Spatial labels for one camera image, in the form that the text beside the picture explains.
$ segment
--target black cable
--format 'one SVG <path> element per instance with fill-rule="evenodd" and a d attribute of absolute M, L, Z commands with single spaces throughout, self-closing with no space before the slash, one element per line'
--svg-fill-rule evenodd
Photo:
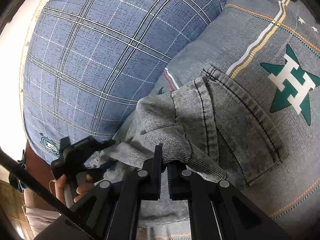
<path fill-rule="evenodd" d="M 87 234 L 94 240 L 99 237 L 86 224 L 82 223 L 70 209 L 68 209 L 60 200 L 52 195 L 44 186 L 42 186 L 33 176 L 30 175 L 24 168 L 17 164 L 12 158 L 5 154 L 0 148 L 0 165 L 6 168 L 10 173 L 23 181 L 34 193 L 47 202 L 54 210 L 64 216 L 72 225 L 80 231 Z"/>

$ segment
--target silver rivet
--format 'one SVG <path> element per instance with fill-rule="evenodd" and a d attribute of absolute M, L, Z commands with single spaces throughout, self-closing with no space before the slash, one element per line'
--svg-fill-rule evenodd
<path fill-rule="evenodd" d="M 220 181 L 219 184 L 220 184 L 221 187 L 229 187 L 229 185 L 230 185 L 230 183 L 228 181 L 226 181 L 226 180 Z"/>
<path fill-rule="evenodd" d="M 110 182 L 108 182 L 108 181 L 106 181 L 106 180 L 100 182 L 100 187 L 101 187 L 101 188 L 107 188 L 107 187 L 109 187 L 109 186 L 110 186 Z"/>
<path fill-rule="evenodd" d="M 184 170 L 184 171 L 181 172 L 181 174 L 182 174 L 183 176 L 188 177 L 188 176 L 190 176 L 190 175 L 192 174 L 192 172 L 189 171 L 189 170 Z"/>
<path fill-rule="evenodd" d="M 148 175 L 147 171 L 144 171 L 144 170 L 138 171 L 138 176 L 140 176 L 140 177 L 145 177 L 147 175 Z"/>

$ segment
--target white wall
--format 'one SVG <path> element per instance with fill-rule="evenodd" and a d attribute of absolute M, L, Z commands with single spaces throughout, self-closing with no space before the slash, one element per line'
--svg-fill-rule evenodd
<path fill-rule="evenodd" d="M 21 55 L 40 1 L 26 0 L 0 35 L 0 146 L 14 160 L 20 160 L 27 142 L 19 99 Z M 0 179 L 5 178 L 7 172 L 0 167 Z"/>

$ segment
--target striped fabric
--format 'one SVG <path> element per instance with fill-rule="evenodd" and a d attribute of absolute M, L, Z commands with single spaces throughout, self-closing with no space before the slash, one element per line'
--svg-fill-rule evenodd
<path fill-rule="evenodd" d="M 226 0 L 50 0 L 24 71 L 24 120 L 51 163 L 59 140 L 111 139 L 168 62 Z"/>

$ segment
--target jeans pocket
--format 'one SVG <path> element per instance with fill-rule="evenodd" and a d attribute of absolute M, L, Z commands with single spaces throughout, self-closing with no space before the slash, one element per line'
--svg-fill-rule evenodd
<path fill-rule="evenodd" d="M 276 127 L 239 84 L 212 66 L 205 69 L 204 74 L 216 129 L 230 149 L 225 151 L 226 147 L 218 145 L 219 160 L 225 166 L 222 168 L 233 180 L 240 181 L 242 177 L 250 186 L 284 157 Z M 237 175 L 229 167 L 234 166 L 235 161 Z"/>

